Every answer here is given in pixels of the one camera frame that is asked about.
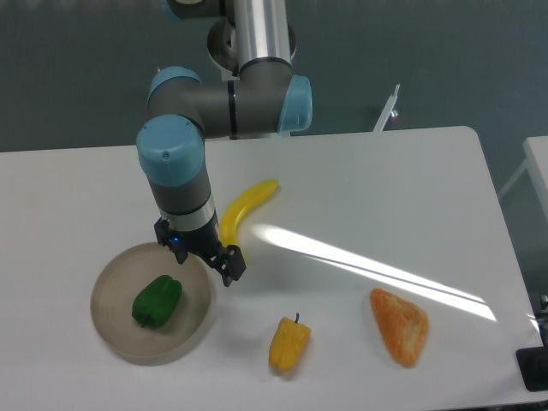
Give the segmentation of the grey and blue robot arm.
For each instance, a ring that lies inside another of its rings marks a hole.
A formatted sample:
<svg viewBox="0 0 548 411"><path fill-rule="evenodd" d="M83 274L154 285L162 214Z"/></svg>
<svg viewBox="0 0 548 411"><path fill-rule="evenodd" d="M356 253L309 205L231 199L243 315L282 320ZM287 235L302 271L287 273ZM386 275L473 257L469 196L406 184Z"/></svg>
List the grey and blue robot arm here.
<svg viewBox="0 0 548 411"><path fill-rule="evenodd" d="M292 68L285 2L166 1L163 6L178 19L217 18L223 24L218 43L235 57L235 66L230 80L217 83L178 66L163 68L152 79L148 119L136 147L160 212L154 230L179 263L194 254L230 285L246 265L241 249L218 232L205 142L307 129L312 86Z"/></svg>

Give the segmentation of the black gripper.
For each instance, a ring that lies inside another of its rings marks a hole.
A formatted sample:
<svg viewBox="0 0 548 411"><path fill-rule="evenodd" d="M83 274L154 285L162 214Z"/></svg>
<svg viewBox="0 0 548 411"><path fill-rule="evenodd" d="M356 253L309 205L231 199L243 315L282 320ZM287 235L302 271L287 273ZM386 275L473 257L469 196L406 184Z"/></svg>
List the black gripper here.
<svg viewBox="0 0 548 411"><path fill-rule="evenodd" d="M158 244L167 247L176 256L178 264L183 264L189 253L194 254L221 276L224 287L238 281L247 269L239 246L221 244L217 217L191 231L172 229L169 221L161 217L154 224L154 231Z"/></svg>

